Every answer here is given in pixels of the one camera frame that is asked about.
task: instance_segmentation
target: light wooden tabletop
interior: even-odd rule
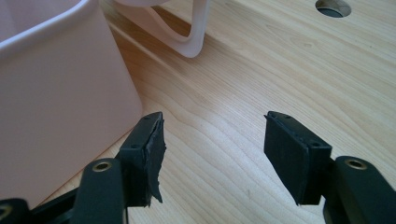
[[[187,34],[191,2],[157,10]],[[101,2],[144,113],[165,119],[163,204],[130,209],[132,223],[324,223],[323,202],[296,206],[263,154],[269,110],[322,137],[332,158],[370,161],[396,188],[396,3],[346,2],[352,13],[336,19],[315,0],[213,0],[193,59]]]

